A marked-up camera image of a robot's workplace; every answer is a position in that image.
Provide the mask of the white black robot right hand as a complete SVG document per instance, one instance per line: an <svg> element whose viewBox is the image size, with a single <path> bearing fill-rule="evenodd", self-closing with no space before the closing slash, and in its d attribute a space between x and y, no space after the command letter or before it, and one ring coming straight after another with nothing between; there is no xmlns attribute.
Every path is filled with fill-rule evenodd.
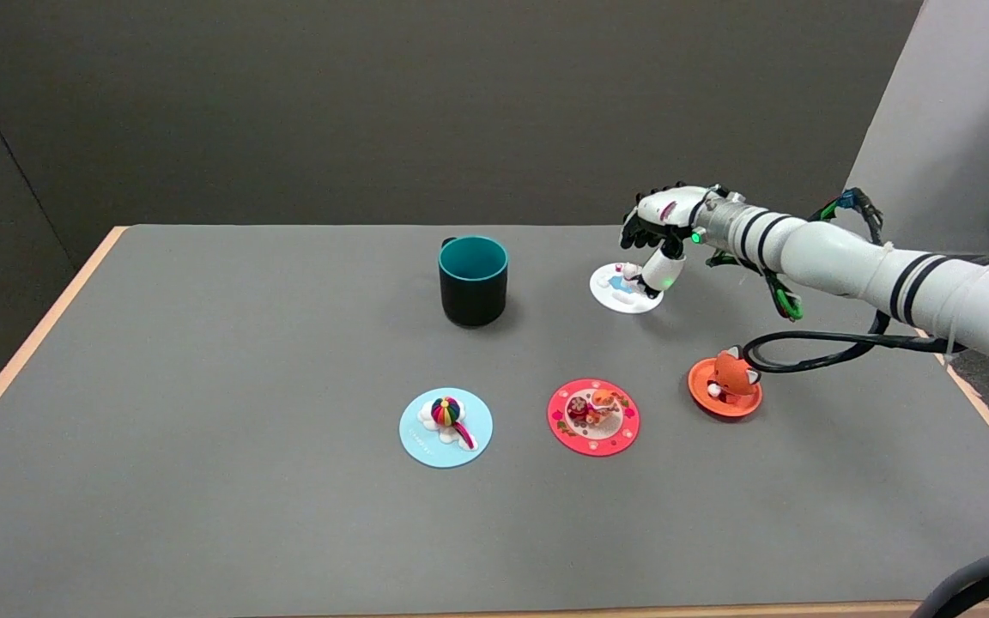
<svg viewBox="0 0 989 618"><path fill-rule="evenodd" d="M678 183L636 197L621 230L622 250L649 247L654 253L642 264L626 263L622 276L649 299L667 292L682 274L684 242L692 238L697 212L709 188Z"/></svg>

